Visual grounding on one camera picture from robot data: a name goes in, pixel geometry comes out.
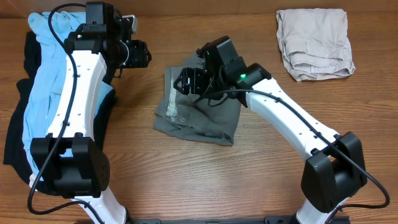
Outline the grey shorts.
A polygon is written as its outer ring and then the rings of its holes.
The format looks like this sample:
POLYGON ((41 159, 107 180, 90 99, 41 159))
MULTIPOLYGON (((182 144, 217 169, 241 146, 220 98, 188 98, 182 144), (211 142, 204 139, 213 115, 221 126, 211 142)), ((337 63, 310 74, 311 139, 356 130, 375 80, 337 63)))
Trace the grey shorts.
POLYGON ((184 140, 232 145, 241 111, 238 100, 228 99, 214 107, 205 100, 194 104, 198 95, 183 95, 172 86, 183 68, 203 66, 203 59, 192 54, 164 70, 164 97, 155 111, 154 128, 184 140))

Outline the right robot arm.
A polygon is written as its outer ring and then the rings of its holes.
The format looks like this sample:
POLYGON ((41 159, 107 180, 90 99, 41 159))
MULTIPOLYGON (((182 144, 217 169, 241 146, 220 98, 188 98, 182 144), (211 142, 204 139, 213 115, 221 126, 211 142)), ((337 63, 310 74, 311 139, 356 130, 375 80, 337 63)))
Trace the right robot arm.
POLYGON ((203 68, 183 68, 173 87, 200 99, 237 99, 261 115, 300 154, 306 200, 292 217, 270 216, 265 223, 349 223, 337 217, 345 202, 367 183, 361 141, 352 132, 340 135, 301 108, 257 63, 246 65, 228 36, 197 50, 203 68))

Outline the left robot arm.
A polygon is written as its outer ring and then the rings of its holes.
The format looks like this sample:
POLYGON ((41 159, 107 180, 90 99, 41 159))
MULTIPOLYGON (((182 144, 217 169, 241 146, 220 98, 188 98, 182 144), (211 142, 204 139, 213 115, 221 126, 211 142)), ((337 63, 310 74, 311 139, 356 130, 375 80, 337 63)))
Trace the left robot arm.
POLYGON ((88 2, 86 21, 60 42, 67 72, 60 103, 47 134, 30 151, 38 174, 51 191, 80 205, 92 223, 131 223, 128 210, 109 187, 110 164, 94 138, 94 118, 102 81, 121 78, 125 68, 146 68, 151 54, 132 39, 136 17, 111 4, 88 2))

